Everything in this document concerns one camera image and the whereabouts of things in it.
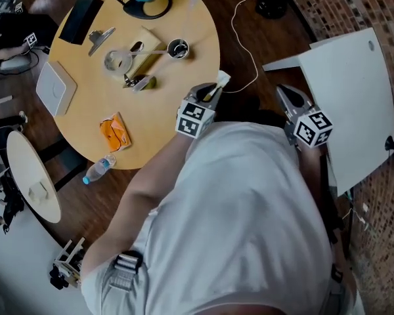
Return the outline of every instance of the white cable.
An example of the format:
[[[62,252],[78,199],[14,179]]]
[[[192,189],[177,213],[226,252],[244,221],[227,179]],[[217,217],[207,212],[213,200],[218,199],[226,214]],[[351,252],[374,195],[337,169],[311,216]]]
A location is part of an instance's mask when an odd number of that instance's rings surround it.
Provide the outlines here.
[[[248,54],[250,54],[251,59],[252,59],[252,63],[254,64],[256,76],[255,76],[255,78],[254,78],[252,81],[250,81],[250,82],[249,82],[247,85],[245,85],[242,89],[239,89],[239,90],[237,90],[237,91],[229,91],[229,92],[225,92],[225,91],[224,91],[223,93],[237,93],[237,92],[240,92],[240,91],[244,90],[246,87],[249,87],[249,86],[250,86],[252,83],[254,83],[254,82],[257,80],[257,78],[258,78],[258,69],[257,69],[257,64],[255,64],[254,57],[252,56],[252,53],[251,53],[247,48],[245,48],[245,47],[242,45],[241,41],[239,40],[238,33],[236,32],[235,27],[234,27],[234,19],[235,19],[235,16],[236,16],[236,11],[238,10],[238,6],[239,6],[241,3],[244,3],[245,1],[247,1],[247,0],[242,0],[242,1],[240,1],[240,2],[235,6],[234,16],[233,16],[232,19],[230,20],[230,25],[232,26],[232,29],[233,29],[233,31],[234,31],[234,33],[235,33],[235,35],[236,35],[236,39],[238,40],[239,45],[240,45]]]
[[[345,215],[342,219],[344,219],[344,218],[346,218],[347,216],[349,216],[350,211],[353,211],[353,212],[355,213],[356,217],[357,217],[363,224],[365,224],[366,221],[365,221],[362,217],[360,217],[360,216],[358,215],[358,213],[357,213],[354,209],[352,209],[352,208],[350,208],[349,212],[346,213],[346,215]]]

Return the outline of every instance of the black box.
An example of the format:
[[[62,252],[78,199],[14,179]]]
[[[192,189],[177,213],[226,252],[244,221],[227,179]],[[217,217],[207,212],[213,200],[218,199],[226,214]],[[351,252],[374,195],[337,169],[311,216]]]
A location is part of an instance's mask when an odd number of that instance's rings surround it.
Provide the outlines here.
[[[103,3],[102,0],[77,0],[61,31],[60,38],[75,45],[83,44]]]

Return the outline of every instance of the small white object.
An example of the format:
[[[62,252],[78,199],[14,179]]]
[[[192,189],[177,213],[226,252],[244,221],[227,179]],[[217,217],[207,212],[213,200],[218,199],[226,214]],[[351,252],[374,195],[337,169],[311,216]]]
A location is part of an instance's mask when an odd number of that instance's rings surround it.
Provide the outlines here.
[[[47,198],[48,192],[41,184],[41,182],[36,182],[30,186],[28,190],[28,195],[31,200],[36,202],[42,202]]]
[[[216,79],[216,89],[218,88],[224,88],[226,86],[227,83],[229,83],[230,81],[230,75],[228,75],[226,72],[224,72],[223,70],[219,70],[217,72],[217,79]]]
[[[183,100],[178,109],[175,130],[192,138],[198,138],[213,122],[215,111]]]
[[[22,14],[24,12],[24,8],[22,6],[22,3],[18,3],[15,7],[14,7],[14,11],[16,14]]]
[[[58,62],[45,63],[37,83],[37,94],[51,115],[63,116],[77,89],[75,81]]]
[[[297,119],[294,135],[310,148],[325,144],[333,124],[323,111],[305,114]]]
[[[29,48],[33,48],[33,46],[36,45],[37,42],[38,42],[35,33],[32,33],[32,34],[28,35],[25,38],[25,41],[28,42]]]

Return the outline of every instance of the water bottle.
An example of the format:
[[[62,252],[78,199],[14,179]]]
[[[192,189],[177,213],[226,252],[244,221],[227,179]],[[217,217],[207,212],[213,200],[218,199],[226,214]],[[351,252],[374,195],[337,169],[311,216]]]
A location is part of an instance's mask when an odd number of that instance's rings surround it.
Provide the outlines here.
[[[100,179],[107,171],[109,171],[116,164],[116,157],[112,154],[100,159],[90,167],[86,176],[83,178],[84,184],[89,184]]]

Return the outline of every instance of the white t-shirt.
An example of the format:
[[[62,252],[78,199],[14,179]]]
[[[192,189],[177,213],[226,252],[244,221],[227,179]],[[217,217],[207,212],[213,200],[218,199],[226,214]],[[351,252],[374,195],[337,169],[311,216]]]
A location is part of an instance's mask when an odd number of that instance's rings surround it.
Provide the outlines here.
[[[82,283],[96,315],[195,314],[225,304],[318,314],[332,252],[284,131],[215,123],[188,151],[174,189],[133,248],[130,292],[109,286],[111,261]]]

